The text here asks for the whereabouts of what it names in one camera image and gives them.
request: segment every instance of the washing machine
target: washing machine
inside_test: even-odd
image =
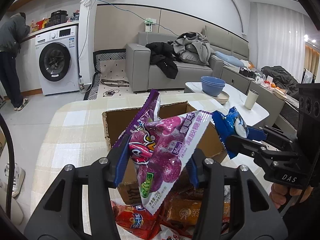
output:
[[[44,95],[79,90],[78,26],[36,36],[36,61]]]

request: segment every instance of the white cup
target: white cup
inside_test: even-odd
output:
[[[259,94],[256,91],[250,89],[248,92],[247,99],[244,103],[244,106],[247,109],[251,110],[254,106],[254,103],[257,101],[258,96],[259,96]]]

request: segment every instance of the sneaker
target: sneaker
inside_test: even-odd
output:
[[[21,190],[21,186],[25,177],[25,171],[24,169],[20,168],[17,163],[14,164],[15,169],[14,169],[14,178],[13,178],[13,188],[12,188],[12,197],[16,197]],[[9,178],[9,163],[6,164],[4,168],[4,174]]]
[[[28,102],[29,102],[29,99],[28,98],[24,98],[23,102],[22,102],[22,105],[17,108],[17,111],[22,110],[22,108],[24,108]]]

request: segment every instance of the cardboard box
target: cardboard box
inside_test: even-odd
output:
[[[2,130],[0,129],[0,157],[1,157],[1,154],[3,152],[3,149],[4,149],[6,143],[7,143],[7,141],[5,140],[4,134],[3,134]]]
[[[111,149],[111,146],[117,141],[120,134],[127,128],[129,123],[138,113],[141,108],[129,108],[121,110],[111,110],[102,113],[103,124],[105,127],[105,138],[106,142]],[[170,105],[162,105],[160,107],[159,117],[164,119],[188,112],[195,111],[191,105],[187,102],[179,102]],[[217,131],[212,123],[209,123],[206,131],[204,132],[197,148],[200,148],[205,156],[213,157],[219,163],[226,156],[224,147],[220,142]],[[185,185],[188,182],[187,173],[183,172],[176,184],[180,183]],[[127,205],[141,203],[139,186],[136,179],[136,172],[134,169],[134,164],[131,160],[128,162],[128,166],[125,171],[125,175],[122,183],[118,186],[118,191],[122,197],[122,200]]]

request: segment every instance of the tile floor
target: tile floor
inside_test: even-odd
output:
[[[13,110],[9,101],[0,109],[5,119],[13,141],[15,162],[26,171],[26,176],[20,195],[16,198],[24,213],[24,219],[18,226],[23,231],[30,218],[30,198],[33,173],[36,166],[40,146],[47,133],[54,113],[63,105],[81,101],[84,94],[80,92],[64,93],[59,95],[30,96],[29,103],[21,111]],[[4,166],[8,162],[8,148],[5,147],[0,157],[0,179],[5,181]]]

